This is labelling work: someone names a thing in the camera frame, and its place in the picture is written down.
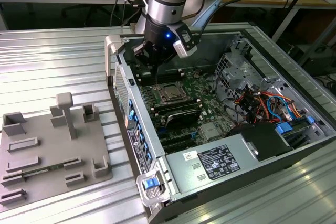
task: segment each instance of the table leg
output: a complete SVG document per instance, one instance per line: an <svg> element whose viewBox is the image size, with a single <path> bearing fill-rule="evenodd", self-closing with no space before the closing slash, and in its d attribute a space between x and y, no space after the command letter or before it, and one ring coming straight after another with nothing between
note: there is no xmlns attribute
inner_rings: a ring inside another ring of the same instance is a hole
<svg viewBox="0 0 336 224"><path fill-rule="evenodd" d="M29 14L34 14L35 12L34 12L33 4L32 3L26 3L26 5L27 5L28 13Z"/></svg>
<svg viewBox="0 0 336 224"><path fill-rule="evenodd" d="M321 33L321 35L315 40L315 42L310 46L308 51L298 60L298 64L302 66L309 59L310 55L315 52L317 47L325 41L325 39L330 35L331 32L336 28L336 17L332 20L329 26Z"/></svg>
<svg viewBox="0 0 336 224"><path fill-rule="evenodd" d="M8 30L4 15L2 13L2 10L0 8L0 31Z"/></svg>
<svg viewBox="0 0 336 224"><path fill-rule="evenodd" d="M272 40L274 42L277 42L278 39L280 38L281 34L285 31L289 23L292 21L292 19L295 17L296 13L298 12L299 9L293 8L289 14L286 16L286 18L283 20L281 25L278 27L277 31L274 33Z"/></svg>
<svg viewBox="0 0 336 224"><path fill-rule="evenodd" d="M328 42L328 46L333 46L336 44L336 35L332 37L332 39Z"/></svg>

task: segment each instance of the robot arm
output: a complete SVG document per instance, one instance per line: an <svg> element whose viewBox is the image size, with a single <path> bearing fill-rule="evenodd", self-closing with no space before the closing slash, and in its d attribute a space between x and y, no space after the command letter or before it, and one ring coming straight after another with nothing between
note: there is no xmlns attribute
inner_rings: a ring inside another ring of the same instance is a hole
<svg viewBox="0 0 336 224"><path fill-rule="evenodd" d="M163 62L176 53L188 57L194 53L196 41L188 26L181 21L186 0L148 0L144 42L134 48L135 56L156 74Z"/></svg>

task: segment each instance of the wire bundle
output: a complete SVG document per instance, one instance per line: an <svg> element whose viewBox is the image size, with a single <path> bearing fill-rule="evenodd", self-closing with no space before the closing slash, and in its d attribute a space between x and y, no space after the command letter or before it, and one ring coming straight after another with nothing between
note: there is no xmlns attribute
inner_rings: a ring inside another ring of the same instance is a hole
<svg viewBox="0 0 336 224"><path fill-rule="evenodd" d="M282 94L274 94L268 91L244 91L241 97L235 101L235 104L240 105L242 108L245 107L245 111L249 115L247 118L249 118L251 123L261 121L280 123L286 121L286 119L276 113L278 102L283 104L293 120L302 117L293 101Z"/></svg>
<svg viewBox="0 0 336 224"><path fill-rule="evenodd" d="M318 76L314 78L320 81L325 88L331 91L331 93L336 95L336 80L331 78L329 74L327 74L326 77Z"/></svg>

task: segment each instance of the blue connector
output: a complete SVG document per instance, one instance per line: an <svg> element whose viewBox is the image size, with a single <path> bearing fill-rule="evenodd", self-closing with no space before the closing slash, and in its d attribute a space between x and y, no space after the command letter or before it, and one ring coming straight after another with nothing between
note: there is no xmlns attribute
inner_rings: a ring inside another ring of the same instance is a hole
<svg viewBox="0 0 336 224"><path fill-rule="evenodd" d="M315 122L315 119L312 116L309 115L309 116L307 116L307 121L308 121L308 123L313 124Z"/></svg>
<svg viewBox="0 0 336 224"><path fill-rule="evenodd" d="M150 160L150 161L152 160L152 155L151 155L151 153L147 152L147 155L146 155L146 156L147 156L147 159L148 159L148 160Z"/></svg>
<svg viewBox="0 0 336 224"><path fill-rule="evenodd" d="M142 133L140 133L140 143L143 144L144 141L145 141L145 137Z"/></svg>
<svg viewBox="0 0 336 224"><path fill-rule="evenodd" d="M145 190L149 190L149 189L152 189L154 187L157 187L160 185L159 183L159 180L157 178L150 178L150 179L147 179L143 182L143 185L145 187Z"/></svg>
<svg viewBox="0 0 336 224"><path fill-rule="evenodd" d="M135 111L134 111L134 110L131 110L130 114L128 115L128 119L129 119L129 120L133 120L133 119L134 119L134 116L135 116Z"/></svg>
<svg viewBox="0 0 336 224"><path fill-rule="evenodd" d="M280 123L275 129L280 134L284 134L287 131L291 131L293 128L289 125L289 123Z"/></svg>

